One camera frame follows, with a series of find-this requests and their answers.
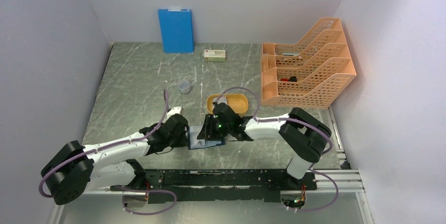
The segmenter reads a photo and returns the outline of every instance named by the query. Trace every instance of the small box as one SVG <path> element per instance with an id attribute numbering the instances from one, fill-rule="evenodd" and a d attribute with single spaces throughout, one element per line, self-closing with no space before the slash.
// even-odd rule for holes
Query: small box
<path id="1" fill-rule="evenodd" d="M 205 49 L 203 52 L 205 61 L 226 61 L 226 50 L 224 49 Z"/>

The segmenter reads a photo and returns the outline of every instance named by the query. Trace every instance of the robotic hand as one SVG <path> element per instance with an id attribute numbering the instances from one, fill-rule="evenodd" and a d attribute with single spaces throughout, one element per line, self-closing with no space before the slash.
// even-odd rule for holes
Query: robotic hand
<path id="1" fill-rule="evenodd" d="M 287 173 L 296 179 L 301 179 L 308 168 L 319 161 L 331 135 L 327 126 L 300 108 L 278 117 L 253 118 L 240 117 L 228 105 L 220 103 L 212 113 L 206 115 L 201 137 L 224 140 L 229 134 L 238 141 L 283 138 L 296 152 L 287 167 Z M 303 133 L 300 130 L 304 127 L 302 124 L 306 125 Z M 103 144 L 82 146 L 77 141 L 67 143 L 42 170 L 42 177 L 76 155 L 88 154 L 68 162 L 46 179 L 45 184 L 56 204 L 64 205 L 84 191 L 97 188 L 115 185 L 143 188 L 146 172 L 135 158 L 163 151 L 167 147 L 187 147 L 189 144 L 188 121 L 181 115 L 181 107 L 171 109 L 167 120 L 144 139 L 155 127 L 156 124 L 153 124 L 130 136 Z"/>

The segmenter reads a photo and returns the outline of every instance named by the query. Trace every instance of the blue box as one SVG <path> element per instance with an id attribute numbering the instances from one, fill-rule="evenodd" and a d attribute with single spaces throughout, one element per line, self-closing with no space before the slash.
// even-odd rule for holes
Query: blue box
<path id="1" fill-rule="evenodd" d="M 159 9 L 158 18 L 165 53 L 194 52 L 190 9 Z"/>

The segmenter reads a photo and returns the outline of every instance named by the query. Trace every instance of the gray marble tabletop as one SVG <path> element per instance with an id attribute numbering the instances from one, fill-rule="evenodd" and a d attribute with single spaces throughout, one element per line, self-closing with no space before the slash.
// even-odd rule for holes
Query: gray marble tabletop
<path id="1" fill-rule="evenodd" d="M 226 62 L 206 62 L 204 49 L 225 49 Z M 177 82 L 187 79 L 191 92 L 180 94 Z M 233 86 L 260 93 L 259 44 L 196 44 L 190 54 L 165 54 L 161 43 L 115 43 L 100 84 L 83 144 L 98 144 L 130 135 L 159 121 L 164 109 L 163 89 L 169 91 L 170 107 L 183 106 L 190 126 L 202 125 L 206 99 Z M 249 93 L 248 115 L 256 101 Z M 290 112 L 290 107 L 261 106 L 259 117 Z M 333 131 L 327 109 L 305 109 Z M 293 156 L 283 139 L 227 142 L 224 146 L 188 150 L 175 148 L 138 161 L 147 169 L 243 169 L 285 168 Z M 335 148 L 315 165 L 338 169 Z"/>

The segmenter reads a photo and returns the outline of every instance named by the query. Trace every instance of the white wall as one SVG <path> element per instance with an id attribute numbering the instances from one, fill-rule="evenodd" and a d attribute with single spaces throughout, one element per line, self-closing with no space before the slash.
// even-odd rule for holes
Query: white wall
<path id="1" fill-rule="evenodd" d="M 446 0 L 343 0 L 358 77 L 334 103 L 376 223 L 446 220 Z"/>
<path id="2" fill-rule="evenodd" d="M 0 0 L 0 223 L 46 223 L 40 171 L 82 140 L 107 58 L 88 0 Z"/>
<path id="3" fill-rule="evenodd" d="M 192 9 L 196 42 L 295 43 L 341 0 L 90 0 L 110 41 L 161 42 L 157 9 Z"/>

